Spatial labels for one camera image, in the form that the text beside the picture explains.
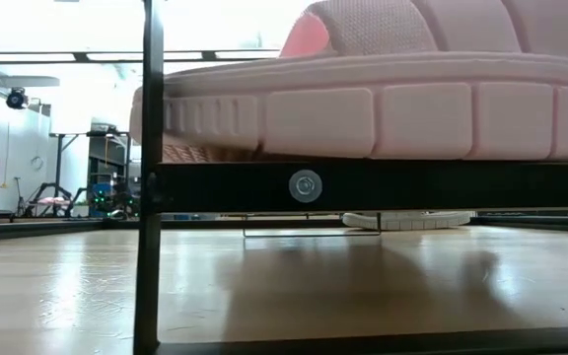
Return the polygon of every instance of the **security camera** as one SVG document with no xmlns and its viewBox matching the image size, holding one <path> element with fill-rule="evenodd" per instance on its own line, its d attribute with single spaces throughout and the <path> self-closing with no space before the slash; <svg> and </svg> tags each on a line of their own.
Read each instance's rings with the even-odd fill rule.
<svg viewBox="0 0 568 355">
<path fill-rule="evenodd" d="M 28 107 L 28 101 L 26 89 L 12 88 L 6 99 L 6 105 L 11 109 L 24 109 Z"/>
</svg>

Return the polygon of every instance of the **white sole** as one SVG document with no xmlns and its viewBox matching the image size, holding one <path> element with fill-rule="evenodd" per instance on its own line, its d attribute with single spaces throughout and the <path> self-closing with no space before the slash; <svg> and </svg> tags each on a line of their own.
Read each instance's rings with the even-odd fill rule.
<svg viewBox="0 0 568 355">
<path fill-rule="evenodd" d="M 421 217 L 386 218 L 381 220 L 383 231 L 418 231 L 458 227 L 470 222 L 469 212 L 448 213 L 444 215 L 424 215 Z M 356 213 L 343 215 L 343 224 L 348 227 L 378 230 L 376 216 L 363 216 Z"/>
</svg>

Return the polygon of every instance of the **cable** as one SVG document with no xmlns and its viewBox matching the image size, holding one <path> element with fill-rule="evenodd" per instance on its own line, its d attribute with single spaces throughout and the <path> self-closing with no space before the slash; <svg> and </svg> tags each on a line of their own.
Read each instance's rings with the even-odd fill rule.
<svg viewBox="0 0 568 355">
<path fill-rule="evenodd" d="M 42 118 L 43 118 L 43 104 L 38 104 L 38 138 L 36 141 L 36 150 L 35 150 L 35 155 L 33 156 L 32 159 L 30 159 L 30 164 L 32 165 L 33 169 L 35 172 L 40 171 L 43 166 L 45 165 L 45 160 L 40 156 L 40 154 L 38 153 L 38 143 L 42 142 L 40 140 L 41 137 L 41 127 L 42 127 Z"/>
<path fill-rule="evenodd" d="M 4 182 L 1 184 L 1 188 L 7 188 L 8 185 L 6 181 L 8 180 L 8 157 L 10 156 L 10 119 L 8 119 L 8 134 L 6 137 L 6 158 L 4 161 Z"/>
</svg>

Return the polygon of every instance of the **round button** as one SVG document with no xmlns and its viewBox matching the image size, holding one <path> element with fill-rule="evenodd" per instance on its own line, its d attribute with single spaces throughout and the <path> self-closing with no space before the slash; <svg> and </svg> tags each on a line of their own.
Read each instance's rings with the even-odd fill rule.
<svg viewBox="0 0 568 355">
<path fill-rule="evenodd" d="M 294 173 L 289 179 L 288 187 L 291 196 L 302 203 L 313 202 L 322 193 L 321 177 L 310 170 Z"/>
</svg>

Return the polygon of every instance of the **black vertical pole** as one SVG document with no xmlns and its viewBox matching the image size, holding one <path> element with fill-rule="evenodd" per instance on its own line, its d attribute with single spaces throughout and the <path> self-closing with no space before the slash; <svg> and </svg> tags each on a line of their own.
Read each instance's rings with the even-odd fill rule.
<svg viewBox="0 0 568 355">
<path fill-rule="evenodd" d="M 159 253 L 161 216 L 155 213 L 155 167 L 162 160 L 164 128 L 163 0 L 144 0 L 144 83 L 142 100 L 142 189 L 133 353 L 153 354 L 159 346 Z"/>
<path fill-rule="evenodd" d="M 130 191 L 128 189 L 129 180 L 130 180 L 130 145 L 132 143 L 132 139 L 130 138 L 130 134 L 126 133 L 126 166 L 124 167 L 124 179 L 126 185 L 126 191 Z"/>
<path fill-rule="evenodd" d="M 54 182 L 54 197 L 58 197 L 58 189 L 60 188 L 60 165 L 63 158 L 63 138 L 64 135 L 58 135 L 58 154 L 56 154 L 56 181 Z M 51 207 L 51 212 L 54 217 L 58 217 L 58 209 L 54 203 Z"/>
</svg>

